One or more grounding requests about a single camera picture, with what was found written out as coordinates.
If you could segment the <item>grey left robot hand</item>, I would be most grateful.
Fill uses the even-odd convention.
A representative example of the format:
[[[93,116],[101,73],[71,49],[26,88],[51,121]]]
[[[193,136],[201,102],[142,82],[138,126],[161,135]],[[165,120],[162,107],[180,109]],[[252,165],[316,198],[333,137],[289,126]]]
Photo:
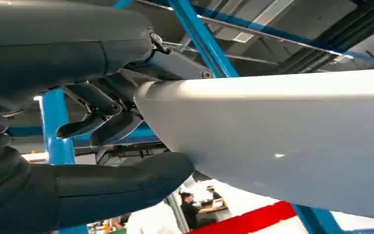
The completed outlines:
[[[91,133],[100,147],[145,122],[133,96],[149,81],[211,78],[166,48],[128,9],[70,1],[0,1],[0,234],[46,234],[162,202],[195,170],[163,152],[120,166],[30,163],[10,146],[10,119],[33,97],[60,89],[86,108],[59,139]]]

